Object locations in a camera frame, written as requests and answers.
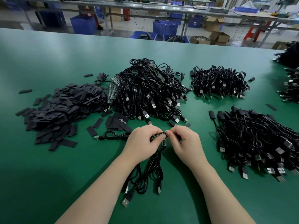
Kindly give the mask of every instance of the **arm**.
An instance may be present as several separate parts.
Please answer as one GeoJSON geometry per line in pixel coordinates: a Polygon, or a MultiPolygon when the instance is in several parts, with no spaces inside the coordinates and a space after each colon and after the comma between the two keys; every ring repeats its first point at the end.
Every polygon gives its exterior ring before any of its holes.
{"type": "Polygon", "coordinates": [[[185,126],[166,131],[178,157],[190,168],[200,185],[212,224],[255,224],[247,211],[208,163],[197,133],[185,126]],[[175,134],[182,137],[180,142],[175,134]]]}
{"type": "Polygon", "coordinates": [[[69,207],[56,224],[108,223],[118,195],[132,169],[153,155],[165,139],[165,135],[161,135],[150,142],[150,137],[160,132],[161,129],[152,125],[133,130],[119,157],[69,207]]]}

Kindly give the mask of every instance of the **person's left hand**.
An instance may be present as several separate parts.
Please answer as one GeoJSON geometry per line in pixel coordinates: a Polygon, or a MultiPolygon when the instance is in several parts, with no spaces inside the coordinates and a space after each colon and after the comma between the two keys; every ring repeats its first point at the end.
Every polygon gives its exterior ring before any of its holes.
{"type": "Polygon", "coordinates": [[[134,162],[135,165],[151,157],[158,149],[160,143],[166,138],[165,134],[157,136],[152,142],[154,134],[163,132],[153,125],[138,127],[130,134],[121,156],[134,162]]]}

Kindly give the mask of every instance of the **metal table leg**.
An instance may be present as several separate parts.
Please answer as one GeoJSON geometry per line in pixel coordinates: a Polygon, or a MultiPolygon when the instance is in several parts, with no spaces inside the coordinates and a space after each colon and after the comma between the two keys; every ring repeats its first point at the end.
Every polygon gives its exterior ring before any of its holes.
{"type": "Polygon", "coordinates": [[[186,25],[186,21],[187,21],[187,14],[185,14],[185,18],[184,18],[184,24],[183,24],[183,29],[182,29],[182,33],[181,33],[181,36],[183,36],[183,33],[184,33],[184,29],[185,29],[185,25],[186,25]]]}
{"type": "Polygon", "coordinates": [[[107,21],[107,14],[106,14],[106,8],[105,7],[102,7],[102,13],[105,16],[105,18],[104,18],[105,33],[106,33],[106,36],[109,36],[108,21],[107,21]]]}
{"type": "Polygon", "coordinates": [[[43,18],[42,18],[42,15],[40,14],[40,11],[37,10],[37,14],[38,14],[38,16],[39,16],[39,18],[40,18],[40,21],[42,22],[42,27],[43,27],[43,28],[46,28],[46,24],[45,24],[45,22],[44,22],[44,20],[43,20],[43,18]]]}
{"type": "Polygon", "coordinates": [[[186,23],[186,28],[185,28],[184,36],[186,36],[186,33],[187,33],[187,28],[188,28],[189,20],[190,20],[190,15],[188,15],[188,19],[187,19],[187,23],[186,23]]]}
{"type": "Polygon", "coordinates": [[[262,42],[257,46],[258,48],[261,48],[262,45],[265,43],[267,37],[270,35],[271,31],[274,29],[274,27],[278,26],[281,23],[276,23],[276,21],[274,21],[273,25],[270,27],[270,29],[268,30],[268,33],[265,35],[264,39],[262,40],[262,42]]]}
{"type": "Polygon", "coordinates": [[[260,22],[260,24],[256,27],[255,33],[253,34],[252,38],[249,41],[248,47],[250,47],[253,44],[253,40],[257,34],[257,32],[261,29],[262,25],[264,24],[264,22],[260,22]]]}
{"type": "Polygon", "coordinates": [[[33,26],[32,26],[32,23],[31,23],[31,21],[30,21],[28,15],[27,15],[27,12],[26,12],[24,9],[22,9],[22,10],[23,10],[23,12],[25,13],[26,20],[27,20],[27,22],[28,22],[28,24],[29,24],[31,30],[34,30],[34,29],[33,29],[33,26]]]}
{"type": "Polygon", "coordinates": [[[112,34],[114,34],[114,30],[113,30],[113,24],[112,24],[111,8],[109,8],[109,13],[110,13],[111,33],[112,33],[112,34]]]}

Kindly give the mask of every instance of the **finger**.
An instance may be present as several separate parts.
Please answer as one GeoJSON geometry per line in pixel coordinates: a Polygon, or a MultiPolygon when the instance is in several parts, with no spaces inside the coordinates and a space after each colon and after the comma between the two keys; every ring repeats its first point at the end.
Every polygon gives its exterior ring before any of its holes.
{"type": "Polygon", "coordinates": [[[181,138],[184,140],[186,137],[188,137],[190,129],[185,126],[175,126],[170,129],[173,133],[176,133],[181,136],[181,138]]]}
{"type": "Polygon", "coordinates": [[[169,137],[169,140],[173,146],[173,149],[175,152],[178,152],[180,147],[181,147],[181,143],[178,140],[178,138],[176,137],[176,135],[172,132],[172,131],[165,131],[167,137],[169,137]]]}
{"type": "Polygon", "coordinates": [[[149,138],[152,135],[159,134],[159,133],[163,132],[159,127],[156,127],[156,126],[153,126],[153,125],[147,125],[147,126],[144,126],[142,128],[144,128],[146,130],[146,134],[148,135],[149,138]]]}
{"type": "Polygon", "coordinates": [[[154,140],[152,140],[151,145],[158,148],[161,142],[166,138],[165,134],[161,134],[159,136],[156,136],[154,140]]]}

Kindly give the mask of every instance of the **green table surface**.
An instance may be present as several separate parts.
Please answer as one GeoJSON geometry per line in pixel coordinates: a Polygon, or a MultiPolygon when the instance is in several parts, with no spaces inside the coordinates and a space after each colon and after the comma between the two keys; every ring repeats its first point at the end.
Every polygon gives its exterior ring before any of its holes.
{"type": "MultiPolygon", "coordinates": [[[[69,83],[92,83],[99,72],[113,76],[129,67],[130,59],[148,58],[167,63],[185,72],[223,65],[255,77],[245,99],[206,100],[193,92],[182,102],[183,115],[200,135],[204,152],[221,179],[257,223],[297,223],[299,219],[299,177],[287,171],[286,182],[270,174],[249,171],[249,180],[227,171],[227,162],[216,148],[216,133],[208,111],[229,111],[232,105],[273,114],[281,124],[299,131],[298,104],[282,102],[276,90],[288,78],[284,67],[274,63],[275,50],[212,45],[179,44],[119,37],[73,35],[0,29],[0,223],[54,223],[63,212],[120,154],[125,142],[95,141],[86,128],[100,117],[91,114],[78,123],[75,148],[59,147],[49,152],[49,144],[33,145],[36,133],[26,132],[23,117],[15,113],[32,107],[37,97],[53,94],[69,83]],[[93,73],[94,77],[83,75],[93,73]],[[20,90],[33,92],[18,94],[20,90]],[[273,111],[269,103],[278,110],[273,111]]],[[[162,130],[170,126],[158,119],[162,130]]],[[[129,121],[134,129],[144,121],[129,121]]],[[[97,129],[105,132],[102,124],[97,129]]],[[[120,194],[110,223],[210,223],[203,193],[189,169],[167,143],[161,167],[164,173],[161,195],[153,193],[154,181],[144,195],[134,195],[127,208],[120,194]]]]}

